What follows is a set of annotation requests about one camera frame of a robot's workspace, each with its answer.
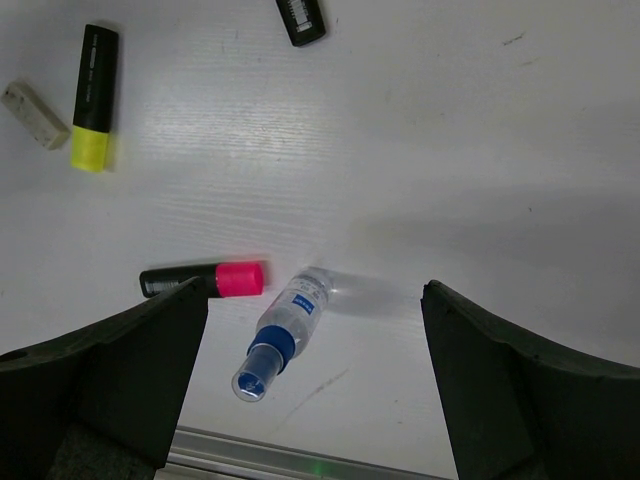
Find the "clear glue bottle blue cap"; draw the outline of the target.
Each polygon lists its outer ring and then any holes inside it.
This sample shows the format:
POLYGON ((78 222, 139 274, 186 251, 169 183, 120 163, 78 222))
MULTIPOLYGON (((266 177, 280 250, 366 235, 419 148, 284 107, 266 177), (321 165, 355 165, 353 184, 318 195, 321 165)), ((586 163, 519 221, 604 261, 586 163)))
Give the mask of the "clear glue bottle blue cap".
POLYGON ((231 385, 245 402, 261 400, 277 376, 307 347, 334 291, 327 270, 297 273, 260 317, 246 358, 231 385))

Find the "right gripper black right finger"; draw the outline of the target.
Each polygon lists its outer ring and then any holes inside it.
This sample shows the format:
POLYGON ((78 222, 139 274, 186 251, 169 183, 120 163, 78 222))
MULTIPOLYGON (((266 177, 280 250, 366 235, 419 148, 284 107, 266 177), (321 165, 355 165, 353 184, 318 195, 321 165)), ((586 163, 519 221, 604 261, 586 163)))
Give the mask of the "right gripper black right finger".
POLYGON ((548 340, 436 280, 421 309, 459 478, 638 478, 638 368, 548 340))

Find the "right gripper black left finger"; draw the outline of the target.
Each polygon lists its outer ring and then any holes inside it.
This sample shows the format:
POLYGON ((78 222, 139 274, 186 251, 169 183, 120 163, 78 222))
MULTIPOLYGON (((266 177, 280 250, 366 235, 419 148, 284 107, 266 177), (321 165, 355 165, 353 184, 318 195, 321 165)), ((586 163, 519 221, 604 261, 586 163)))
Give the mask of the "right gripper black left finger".
POLYGON ((193 278, 1 357, 4 479, 151 479, 165 467, 208 316, 193 278))

